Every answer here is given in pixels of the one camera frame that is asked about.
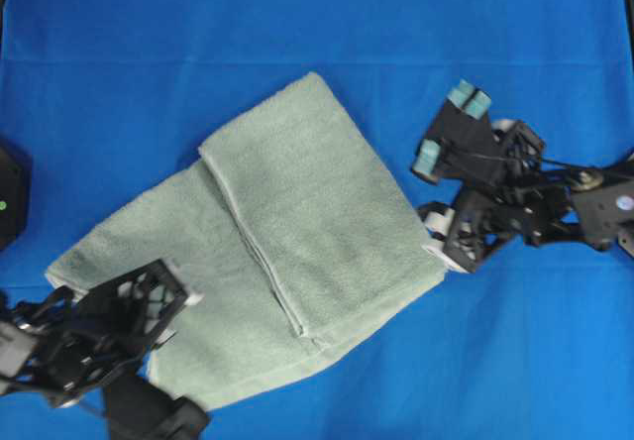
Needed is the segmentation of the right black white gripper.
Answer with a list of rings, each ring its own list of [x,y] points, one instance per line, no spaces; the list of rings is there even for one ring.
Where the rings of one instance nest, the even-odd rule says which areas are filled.
[[[574,171],[544,170],[544,142],[520,120],[489,123],[490,105],[486,92],[460,79],[410,167],[427,183],[461,184],[451,203],[418,208],[430,236],[424,249],[460,273],[475,272],[516,237],[532,247],[578,238],[577,223],[565,219]]]

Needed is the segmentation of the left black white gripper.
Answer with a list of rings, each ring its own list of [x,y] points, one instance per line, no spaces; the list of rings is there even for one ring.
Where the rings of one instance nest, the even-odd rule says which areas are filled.
[[[29,375],[49,398],[102,388],[110,439],[199,439],[211,415],[134,374],[171,337],[170,323],[199,295],[156,260],[88,289],[67,285],[29,308],[38,340]]]

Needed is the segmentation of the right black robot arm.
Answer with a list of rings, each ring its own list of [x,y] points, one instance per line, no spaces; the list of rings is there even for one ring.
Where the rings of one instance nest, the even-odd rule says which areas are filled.
[[[547,160],[545,142],[523,121],[490,121],[491,100],[462,80],[447,94],[411,166],[436,184],[461,187],[451,204],[418,215],[425,250],[452,271],[473,273],[516,237],[531,247],[580,243],[633,251],[633,159],[605,167]]]

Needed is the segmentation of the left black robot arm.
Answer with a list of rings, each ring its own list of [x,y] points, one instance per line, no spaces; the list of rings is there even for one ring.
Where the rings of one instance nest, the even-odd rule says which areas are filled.
[[[90,288],[64,285],[39,303],[1,305],[1,393],[37,393],[51,407],[79,405],[112,439],[197,439],[211,416],[194,400],[140,375],[172,336],[190,294],[162,260]]]

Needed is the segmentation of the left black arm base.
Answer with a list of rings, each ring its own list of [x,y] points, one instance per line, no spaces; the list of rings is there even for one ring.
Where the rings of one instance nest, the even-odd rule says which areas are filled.
[[[1,137],[1,251],[26,230],[33,160],[22,148]]]

